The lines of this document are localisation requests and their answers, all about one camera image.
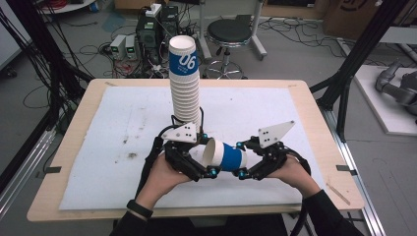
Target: white paper cup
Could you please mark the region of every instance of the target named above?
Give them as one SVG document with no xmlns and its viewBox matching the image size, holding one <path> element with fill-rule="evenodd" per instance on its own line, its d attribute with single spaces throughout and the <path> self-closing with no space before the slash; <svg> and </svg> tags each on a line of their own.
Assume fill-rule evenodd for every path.
<svg viewBox="0 0 417 236">
<path fill-rule="evenodd" d="M 188 109 L 188 108 L 177 107 L 176 109 L 174 109 L 174 113 L 181 115 L 181 117 L 193 118 L 197 114 L 200 113 L 200 107 L 199 109 L 196 109 L 196 108 Z"/>
<path fill-rule="evenodd" d="M 177 98 L 177 97 L 172 97 L 172 101 L 175 104 L 181 105 L 183 107 L 188 106 L 188 107 L 194 107 L 197 106 L 199 107 L 199 96 L 196 95 L 194 97 L 190 97 L 187 99 L 181 99 L 181 98 Z"/>
<path fill-rule="evenodd" d="M 188 77 L 199 70 L 196 42 L 187 35 L 174 36 L 169 40 L 169 72 L 179 77 Z"/>
<path fill-rule="evenodd" d="M 174 113 L 180 113 L 182 115 L 193 116 L 194 114 L 198 113 L 200 107 L 190 107 L 190 106 L 181 106 L 177 105 L 174 107 Z"/>
<path fill-rule="evenodd" d="M 177 114 L 175 115 L 175 117 L 177 117 L 178 119 L 182 120 L 182 121 L 198 121 L 200 118 L 200 114 L 199 112 L 196 115 L 193 116 L 189 116 L 189 115 L 181 115 L 181 114 Z"/>
<path fill-rule="evenodd" d="M 192 87 L 198 86 L 200 83 L 200 72 L 196 72 L 195 75 L 190 76 L 185 80 L 184 78 L 178 78 L 176 76 L 170 77 L 169 81 L 176 87 Z"/>
<path fill-rule="evenodd" d="M 193 87 L 176 87 L 174 85 L 171 85 L 171 90 L 176 91 L 177 93 L 185 93 L 185 94 L 193 94 L 196 92 L 196 90 L 199 90 L 199 86 L 193 86 Z"/>
<path fill-rule="evenodd" d="M 171 88 L 171 95 L 179 99 L 187 99 L 199 95 L 198 88 L 191 91 L 178 91 L 175 88 Z"/>
<path fill-rule="evenodd" d="M 177 94 L 171 94 L 172 96 L 172 101 L 173 102 L 187 102 L 189 100 L 195 100 L 195 99 L 199 99 L 199 94 L 196 93 L 194 95 L 177 95 Z"/>
<path fill-rule="evenodd" d="M 177 84 L 187 84 L 189 82 L 196 80 L 197 78 L 200 78 L 200 71 L 198 69 L 196 72 L 188 76 L 179 76 L 169 71 L 169 79 L 171 81 L 174 81 Z"/>
<path fill-rule="evenodd" d="M 234 171 L 246 166 L 246 152 L 221 141 L 210 139 L 203 152 L 203 166 L 220 166 L 223 171 Z"/>
</svg>

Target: black gripper frame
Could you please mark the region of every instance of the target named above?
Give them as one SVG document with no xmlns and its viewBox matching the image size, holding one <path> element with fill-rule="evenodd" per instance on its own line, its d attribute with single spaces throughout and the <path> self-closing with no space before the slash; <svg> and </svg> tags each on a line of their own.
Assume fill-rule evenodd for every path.
<svg viewBox="0 0 417 236">
<path fill-rule="evenodd" d="M 206 144 L 208 139 L 207 135 L 203 134 L 195 144 L 168 141 L 165 144 L 165 159 L 172 168 L 196 182 L 202 178 L 215 179 L 220 172 L 220 167 L 208 166 L 204 168 L 190 155 L 191 148 L 197 144 Z"/>
<path fill-rule="evenodd" d="M 240 180 L 264 179 L 270 175 L 270 173 L 282 167 L 287 159 L 286 155 L 289 151 L 282 142 L 262 148 L 258 137 L 251 137 L 249 141 L 237 143 L 236 146 L 242 150 L 245 150 L 245 147 L 252 149 L 257 155 L 263 157 L 260 162 L 250 169 L 244 167 L 233 171 L 233 175 Z"/>
</svg>

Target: equipment box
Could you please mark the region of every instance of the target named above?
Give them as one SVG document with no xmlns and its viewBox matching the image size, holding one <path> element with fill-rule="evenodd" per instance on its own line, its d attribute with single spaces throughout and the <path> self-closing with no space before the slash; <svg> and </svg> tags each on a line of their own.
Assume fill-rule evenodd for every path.
<svg viewBox="0 0 417 236">
<path fill-rule="evenodd" d="M 358 39 L 379 9 L 376 2 L 374 0 L 330 1 L 323 21 L 325 34 Z"/>
<path fill-rule="evenodd" d="M 139 10 L 143 7 L 149 7 L 152 3 L 158 3 L 157 0 L 114 0 L 116 9 L 135 9 Z"/>
</svg>

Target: white paper sheet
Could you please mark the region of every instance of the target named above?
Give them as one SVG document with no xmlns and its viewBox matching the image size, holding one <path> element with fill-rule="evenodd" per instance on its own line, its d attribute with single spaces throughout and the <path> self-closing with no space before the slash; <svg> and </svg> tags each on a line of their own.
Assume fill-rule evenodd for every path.
<svg viewBox="0 0 417 236">
<path fill-rule="evenodd" d="M 307 158 L 321 188 L 319 172 L 306 134 L 286 88 L 201 88 L 204 130 L 227 144 L 249 140 L 258 129 L 295 121 L 282 141 Z M 153 138 L 171 124 L 169 88 L 109 87 L 75 160 L 60 209 L 125 208 L 135 196 Z M 201 160 L 204 146 L 191 155 Z M 248 153 L 248 167 L 261 160 Z M 240 181 L 229 172 L 215 180 L 177 186 L 156 207 L 213 207 L 298 204 L 301 195 L 278 180 Z"/>
</svg>

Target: wristwatch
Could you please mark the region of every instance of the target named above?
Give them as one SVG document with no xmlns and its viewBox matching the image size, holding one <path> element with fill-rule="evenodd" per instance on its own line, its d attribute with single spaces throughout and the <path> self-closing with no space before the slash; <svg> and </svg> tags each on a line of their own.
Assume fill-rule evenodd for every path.
<svg viewBox="0 0 417 236">
<path fill-rule="evenodd" d="M 143 206 L 140 206 L 139 204 L 137 204 L 135 202 L 135 200 L 130 200 L 128 202 L 127 208 L 129 210 L 132 210 L 133 212 L 145 217 L 145 218 L 150 218 L 153 214 L 152 210 L 146 209 Z"/>
</svg>

